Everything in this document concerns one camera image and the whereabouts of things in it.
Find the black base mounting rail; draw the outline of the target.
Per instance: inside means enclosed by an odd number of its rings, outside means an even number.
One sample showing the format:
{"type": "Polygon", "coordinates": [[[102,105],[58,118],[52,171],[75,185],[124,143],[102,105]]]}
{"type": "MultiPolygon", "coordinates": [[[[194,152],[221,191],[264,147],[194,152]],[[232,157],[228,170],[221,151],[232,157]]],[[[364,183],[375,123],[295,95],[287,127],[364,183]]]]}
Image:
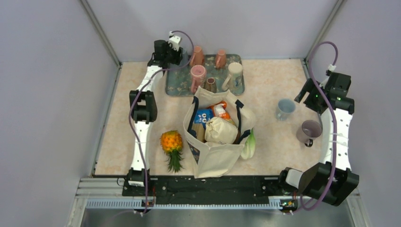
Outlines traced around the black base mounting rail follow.
{"type": "Polygon", "coordinates": [[[122,195],[147,195],[157,205],[252,205],[267,204],[273,196],[300,193],[285,186],[277,175],[226,175],[198,178],[190,175],[156,175],[150,178],[148,189],[124,182],[122,195]]]}

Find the salmon pink mug right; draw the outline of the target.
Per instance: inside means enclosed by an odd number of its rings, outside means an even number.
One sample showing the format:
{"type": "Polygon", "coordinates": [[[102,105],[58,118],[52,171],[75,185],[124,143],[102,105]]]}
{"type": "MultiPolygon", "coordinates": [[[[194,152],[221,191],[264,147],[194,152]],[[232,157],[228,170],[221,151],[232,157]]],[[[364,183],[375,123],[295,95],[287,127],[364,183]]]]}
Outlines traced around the salmon pink mug right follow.
{"type": "Polygon", "coordinates": [[[224,68],[226,63],[227,63],[226,51],[224,49],[218,50],[217,54],[216,54],[216,57],[215,57],[215,67],[216,67],[216,69],[224,68]]]}

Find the salmon pink mug left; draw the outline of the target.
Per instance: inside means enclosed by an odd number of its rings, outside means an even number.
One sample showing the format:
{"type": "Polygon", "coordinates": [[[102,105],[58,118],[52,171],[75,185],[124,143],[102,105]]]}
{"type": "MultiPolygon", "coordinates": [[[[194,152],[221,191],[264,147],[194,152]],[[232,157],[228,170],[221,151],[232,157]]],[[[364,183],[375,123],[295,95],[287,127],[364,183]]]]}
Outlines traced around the salmon pink mug left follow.
{"type": "Polygon", "coordinates": [[[202,47],[198,45],[195,46],[189,63],[190,67],[195,65],[204,65],[204,61],[205,58],[202,47]]]}

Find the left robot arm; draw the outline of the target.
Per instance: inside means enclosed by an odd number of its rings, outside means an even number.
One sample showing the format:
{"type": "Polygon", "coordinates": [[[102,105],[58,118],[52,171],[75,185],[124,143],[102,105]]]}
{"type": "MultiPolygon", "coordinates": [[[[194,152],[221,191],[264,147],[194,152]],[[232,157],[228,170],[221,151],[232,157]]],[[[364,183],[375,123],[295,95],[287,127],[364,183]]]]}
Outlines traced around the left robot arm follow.
{"type": "Polygon", "coordinates": [[[157,119],[157,104],[154,91],[168,67],[179,65],[183,58],[183,48],[179,37],[170,40],[156,40],[154,52],[147,64],[146,74],[137,89],[130,91],[129,124],[134,132],[134,156],[127,174],[128,185],[139,195],[150,193],[152,183],[146,179],[149,167],[146,145],[153,122],[157,119]]]}

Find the light blue mug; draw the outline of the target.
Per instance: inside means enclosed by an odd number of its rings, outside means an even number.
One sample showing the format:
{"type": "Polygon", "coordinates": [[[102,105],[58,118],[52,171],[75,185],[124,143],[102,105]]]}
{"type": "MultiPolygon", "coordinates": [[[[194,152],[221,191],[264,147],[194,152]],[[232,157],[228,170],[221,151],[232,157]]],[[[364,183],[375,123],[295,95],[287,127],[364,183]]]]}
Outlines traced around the light blue mug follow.
{"type": "Polygon", "coordinates": [[[275,116],[280,121],[285,121],[296,109],[294,101],[284,98],[279,100],[275,116]]]}

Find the pineapple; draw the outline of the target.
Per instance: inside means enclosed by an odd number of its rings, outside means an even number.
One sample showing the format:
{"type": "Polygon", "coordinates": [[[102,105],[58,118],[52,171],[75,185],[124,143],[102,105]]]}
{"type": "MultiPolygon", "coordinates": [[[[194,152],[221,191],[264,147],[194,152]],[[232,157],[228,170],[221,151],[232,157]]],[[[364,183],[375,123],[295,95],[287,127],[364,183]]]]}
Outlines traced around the pineapple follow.
{"type": "Polygon", "coordinates": [[[168,156],[168,170],[178,173],[183,168],[181,161],[183,141],[180,133],[175,131],[167,131],[160,137],[160,145],[164,153],[168,156]]]}

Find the cream dragon print mug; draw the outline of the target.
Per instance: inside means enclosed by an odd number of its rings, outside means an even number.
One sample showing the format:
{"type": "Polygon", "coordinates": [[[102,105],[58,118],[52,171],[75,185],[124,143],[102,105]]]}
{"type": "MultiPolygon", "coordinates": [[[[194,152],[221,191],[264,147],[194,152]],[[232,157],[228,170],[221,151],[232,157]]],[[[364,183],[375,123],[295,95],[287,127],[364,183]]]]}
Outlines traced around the cream dragon print mug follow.
{"type": "Polygon", "coordinates": [[[227,77],[222,84],[223,90],[235,90],[242,85],[243,66],[238,62],[228,65],[227,77]]]}

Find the brown striped mug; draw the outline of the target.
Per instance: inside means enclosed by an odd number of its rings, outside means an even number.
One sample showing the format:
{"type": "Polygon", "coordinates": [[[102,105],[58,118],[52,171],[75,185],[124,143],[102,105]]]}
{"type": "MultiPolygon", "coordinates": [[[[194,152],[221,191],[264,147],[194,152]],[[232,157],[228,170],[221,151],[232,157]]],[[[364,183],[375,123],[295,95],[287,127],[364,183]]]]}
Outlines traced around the brown striped mug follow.
{"type": "Polygon", "coordinates": [[[214,77],[208,78],[204,84],[204,89],[216,93],[217,92],[217,86],[216,86],[216,80],[214,77]]]}

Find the green romaine lettuce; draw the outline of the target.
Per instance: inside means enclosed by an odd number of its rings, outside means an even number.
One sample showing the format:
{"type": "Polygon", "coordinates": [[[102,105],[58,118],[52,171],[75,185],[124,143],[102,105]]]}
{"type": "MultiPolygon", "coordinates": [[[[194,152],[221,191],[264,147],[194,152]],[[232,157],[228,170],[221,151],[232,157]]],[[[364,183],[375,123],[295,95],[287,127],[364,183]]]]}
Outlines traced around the green romaine lettuce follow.
{"type": "Polygon", "coordinates": [[[244,144],[244,148],[241,153],[241,158],[244,160],[252,158],[254,156],[255,149],[256,149],[256,138],[253,129],[251,129],[250,135],[248,136],[244,144]]]}

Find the cream paper wrapped package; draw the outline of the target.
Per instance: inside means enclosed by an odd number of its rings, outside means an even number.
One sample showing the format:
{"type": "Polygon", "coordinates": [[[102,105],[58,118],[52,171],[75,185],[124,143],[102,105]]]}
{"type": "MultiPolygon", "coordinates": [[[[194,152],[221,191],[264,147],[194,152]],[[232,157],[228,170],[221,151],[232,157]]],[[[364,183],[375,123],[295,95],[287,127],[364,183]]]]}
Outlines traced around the cream paper wrapped package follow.
{"type": "Polygon", "coordinates": [[[231,122],[213,117],[206,122],[205,140],[219,144],[233,144],[238,135],[238,128],[231,122]]]}

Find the blue cookie snack bag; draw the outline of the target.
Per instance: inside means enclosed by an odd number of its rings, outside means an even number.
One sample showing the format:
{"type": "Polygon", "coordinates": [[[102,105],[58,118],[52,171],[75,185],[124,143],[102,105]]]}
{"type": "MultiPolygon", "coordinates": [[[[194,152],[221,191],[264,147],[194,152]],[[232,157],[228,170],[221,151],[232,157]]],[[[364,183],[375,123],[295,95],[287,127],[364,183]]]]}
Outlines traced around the blue cookie snack bag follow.
{"type": "Polygon", "coordinates": [[[210,109],[210,108],[198,109],[196,111],[193,123],[202,124],[203,128],[205,129],[207,121],[209,121],[213,117],[214,117],[214,114],[213,114],[212,109],[210,109]]]}

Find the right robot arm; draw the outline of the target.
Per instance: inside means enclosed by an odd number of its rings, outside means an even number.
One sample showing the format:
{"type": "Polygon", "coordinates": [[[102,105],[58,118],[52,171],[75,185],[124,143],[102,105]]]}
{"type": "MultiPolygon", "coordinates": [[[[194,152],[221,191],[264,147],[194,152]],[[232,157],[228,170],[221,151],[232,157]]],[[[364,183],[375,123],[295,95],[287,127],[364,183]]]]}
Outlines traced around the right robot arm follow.
{"type": "Polygon", "coordinates": [[[355,101],[347,97],[349,75],[329,70],[326,75],[319,87],[308,79],[294,99],[299,103],[307,95],[304,104],[321,117],[323,141],[319,161],[306,171],[285,168],[277,188],[284,195],[293,191],[313,199],[324,195],[324,203],[339,206],[359,184],[359,175],[352,173],[349,162],[349,125],[355,101]]]}

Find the white ceramic mug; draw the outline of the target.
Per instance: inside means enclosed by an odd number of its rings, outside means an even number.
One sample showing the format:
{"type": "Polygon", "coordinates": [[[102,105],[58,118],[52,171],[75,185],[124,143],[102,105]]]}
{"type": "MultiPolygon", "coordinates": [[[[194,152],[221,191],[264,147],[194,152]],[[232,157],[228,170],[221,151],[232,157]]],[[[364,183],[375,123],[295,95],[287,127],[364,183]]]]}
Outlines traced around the white ceramic mug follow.
{"type": "Polygon", "coordinates": [[[179,66],[182,67],[182,66],[186,65],[188,61],[189,61],[188,52],[187,52],[187,50],[185,48],[183,48],[182,59],[181,59],[181,62],[180,62],[179,66]]]}

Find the orange snack packet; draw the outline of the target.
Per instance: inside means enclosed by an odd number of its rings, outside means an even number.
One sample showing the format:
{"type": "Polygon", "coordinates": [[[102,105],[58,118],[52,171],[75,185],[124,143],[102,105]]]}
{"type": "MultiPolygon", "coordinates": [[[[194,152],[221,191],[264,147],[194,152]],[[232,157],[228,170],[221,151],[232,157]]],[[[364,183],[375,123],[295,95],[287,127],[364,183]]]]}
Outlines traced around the orange snack packet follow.
{"type": "Polygon", "coordinates": [[[232,120],[230,114],[226,111],[227,103],[225,101],[221,101],[217,104],[211,105],[208,109],[212,110],[214,117],[220,117],[231,124],[235,125],[234,121],[232,120]]]}

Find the mauve purple mug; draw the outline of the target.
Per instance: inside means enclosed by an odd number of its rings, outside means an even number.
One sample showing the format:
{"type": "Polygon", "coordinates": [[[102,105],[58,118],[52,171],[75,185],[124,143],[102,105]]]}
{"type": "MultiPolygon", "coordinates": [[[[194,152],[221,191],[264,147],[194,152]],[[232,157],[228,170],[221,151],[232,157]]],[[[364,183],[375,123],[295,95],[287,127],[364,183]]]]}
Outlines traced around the mauve purple mug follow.
{"type": "Polygon", "coordinates": [[[321,136],[322,131],[323,129],[319,122],[306,120],[297,129],[296,138],[299,142],[310,148],[314,144],[314,139],[321,136]]]}

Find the cream canvas tote bag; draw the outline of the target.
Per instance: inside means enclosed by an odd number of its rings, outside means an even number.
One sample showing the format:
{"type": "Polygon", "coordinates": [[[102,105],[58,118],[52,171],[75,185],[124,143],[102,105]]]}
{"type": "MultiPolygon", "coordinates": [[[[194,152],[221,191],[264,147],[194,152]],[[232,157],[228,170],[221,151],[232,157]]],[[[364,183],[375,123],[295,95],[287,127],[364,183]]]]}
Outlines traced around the cream canvas tote bag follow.
{"type": "Polygon", "coordinates": [[[193,156],[194,177],[220,177],[227,174],[236,161],[241,158],[244,144],[251,129],[256,125],[256,121],[253,111],[230,91],[212,93],[203,88],[198,88],[193,97],[192,105],[183,120],[185,139],[193,156]],[[197,132],[193,123],[196,111],[206,109],[221,101],[227,103],[226,111],[238,128],[236,140],[233,144],[207,142],[205,139],[199,140],[196,137],[197,132]]]}

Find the pink patterned mug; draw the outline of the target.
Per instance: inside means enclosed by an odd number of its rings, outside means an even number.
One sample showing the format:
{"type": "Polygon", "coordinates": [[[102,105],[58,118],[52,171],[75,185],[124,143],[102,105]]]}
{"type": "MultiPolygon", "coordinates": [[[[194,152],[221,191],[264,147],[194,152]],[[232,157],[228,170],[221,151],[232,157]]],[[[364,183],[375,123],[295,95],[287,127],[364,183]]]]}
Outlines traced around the pink patterned mug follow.
{"type": "Polygon", "coordinates": [[[192,79],[191,92],[194,94],[198,87],[201,87],[205,82],[207,71],[202,65],[194,65],[190,70],[190,75],[192,79]]]}

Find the salmon pink mug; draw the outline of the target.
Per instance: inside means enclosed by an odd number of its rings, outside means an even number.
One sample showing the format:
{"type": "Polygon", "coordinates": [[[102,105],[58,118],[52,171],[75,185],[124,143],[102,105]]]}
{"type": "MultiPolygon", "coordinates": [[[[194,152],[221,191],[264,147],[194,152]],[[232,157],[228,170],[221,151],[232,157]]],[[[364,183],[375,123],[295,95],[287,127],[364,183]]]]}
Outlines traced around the salmon pink mug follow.
{"type": "Polygon", "coordinates": [[[218,50],[217,54],[216,54],[216,57],[215,57],[215,67],[216,67],[216,69],[224,68],[226,63],[227,63],[226,51],[224,49],[218,50]]]}
{"type": "Polygon", "coordinates": [[[195,46],[189,63],[190,67],[195,65],[204,65],[204,61],[205,58],[202,47],[198,45],[195,46]]]}

